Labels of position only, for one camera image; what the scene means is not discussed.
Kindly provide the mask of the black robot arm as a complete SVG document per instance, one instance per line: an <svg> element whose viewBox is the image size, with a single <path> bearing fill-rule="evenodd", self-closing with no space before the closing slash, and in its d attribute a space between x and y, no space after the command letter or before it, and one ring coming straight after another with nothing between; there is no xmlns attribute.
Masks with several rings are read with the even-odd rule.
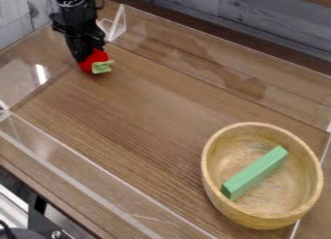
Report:
<svg viewBox="0 0 331 239"><path fill-rule="evenodd" d="M69 52L83 62L93 49L104 49L105 33L97 25L104 0L56 0L59 11L49 14L52 28L63 33Z"/></svg>

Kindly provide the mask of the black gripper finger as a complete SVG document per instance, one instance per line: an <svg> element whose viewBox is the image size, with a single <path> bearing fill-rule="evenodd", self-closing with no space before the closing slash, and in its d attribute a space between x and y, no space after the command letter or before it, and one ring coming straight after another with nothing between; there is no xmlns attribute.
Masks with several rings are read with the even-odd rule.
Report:
<svg viewBox="0 0 331 239"><path fill-rule="evenodd" d="M69 37L68 35L65 37L65 43L69 48L69 52L77 62L81 62L87 59L87 57L92 53L92 47L89 44L80 38Z"/></svg>
<svg viewBox="0 0 331 239"><path fill-rule="evenodd" d="M88 45L88 54L92 54L95 49L99 50L104 49L104 40L99 38L89 38L87 40L87 45Z"/></svg>

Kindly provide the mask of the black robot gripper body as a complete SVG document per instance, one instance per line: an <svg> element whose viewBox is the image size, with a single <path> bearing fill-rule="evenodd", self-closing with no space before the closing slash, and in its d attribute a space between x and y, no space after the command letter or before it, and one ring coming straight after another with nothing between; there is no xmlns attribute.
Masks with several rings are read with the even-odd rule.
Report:
<svg viewBox="0 0 331 239"><path fill-rule="evenodd" d="M52 28L67 35L69 38L81 39L92 47L104 48L105 33L97 24L88 24L87 26L72 26L64 22L63 15L60 13L51 13L49 18L52 20Z"/></svg>

